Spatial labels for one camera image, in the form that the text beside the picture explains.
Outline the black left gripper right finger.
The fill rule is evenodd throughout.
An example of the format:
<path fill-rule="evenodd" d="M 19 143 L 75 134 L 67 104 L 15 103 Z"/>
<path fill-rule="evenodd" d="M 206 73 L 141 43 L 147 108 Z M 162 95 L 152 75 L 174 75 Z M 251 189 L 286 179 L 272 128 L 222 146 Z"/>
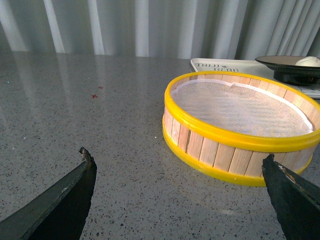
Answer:
<path fill-rule="evenodd" d="M 262 161 L 262 174 L 287 240 L 320 238 L 320 188 L 286 168 L 270 154 Z"/>

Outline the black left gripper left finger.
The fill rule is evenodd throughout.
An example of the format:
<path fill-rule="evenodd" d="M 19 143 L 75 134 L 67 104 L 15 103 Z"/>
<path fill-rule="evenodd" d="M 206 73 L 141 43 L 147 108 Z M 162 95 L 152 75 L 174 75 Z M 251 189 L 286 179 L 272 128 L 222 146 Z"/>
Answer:
<path fill-rule="evenodd" d="M 27 205 L 2 220 L 2 240 L 78 240 L 91 208 L 97 165 L 81 147 L 83 162 Z"/>

